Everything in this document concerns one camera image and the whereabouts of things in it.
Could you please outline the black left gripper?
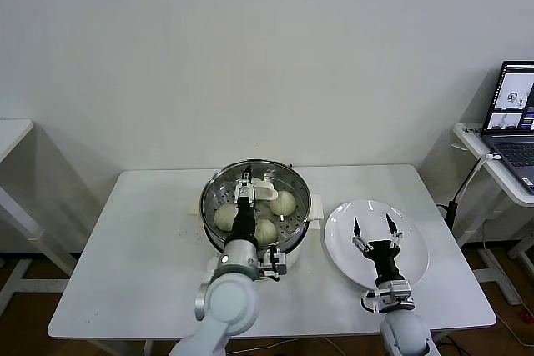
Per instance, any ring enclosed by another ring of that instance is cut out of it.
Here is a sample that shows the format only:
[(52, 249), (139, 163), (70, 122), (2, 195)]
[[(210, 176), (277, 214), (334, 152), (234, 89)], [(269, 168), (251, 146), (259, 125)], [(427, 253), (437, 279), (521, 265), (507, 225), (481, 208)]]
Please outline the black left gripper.
[(226, 238), (226, 243), (233, 240), (246, 240), (256, 244), (254, 206), (254, 186), (252, 182), (252, 168), (248, 165), (244, 171), (244, 180), (238, 182), (234, 189), (234, 202), (237, 203), (237, 215), (234, 218), (232, 229)]

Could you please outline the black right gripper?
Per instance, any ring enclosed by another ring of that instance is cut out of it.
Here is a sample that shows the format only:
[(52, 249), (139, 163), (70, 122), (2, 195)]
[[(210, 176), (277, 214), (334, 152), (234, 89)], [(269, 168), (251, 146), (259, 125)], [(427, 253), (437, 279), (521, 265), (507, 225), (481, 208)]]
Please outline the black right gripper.
[(397, 228), (396, 223), (388, 213), (385, 215), (385, 220), (390, 231), (390, 238), (368, 243), (362, 238), (357, 217), (354, 217), (352, 243), (362, 253), (365, 253), (365, 257), (375, 265), (377, 274), (377, 278), (375, 279), (376, 287), (389, 281), (405, 279), (395, 264), (395, 258), (401, 251), (401, 240), (404, 234)]

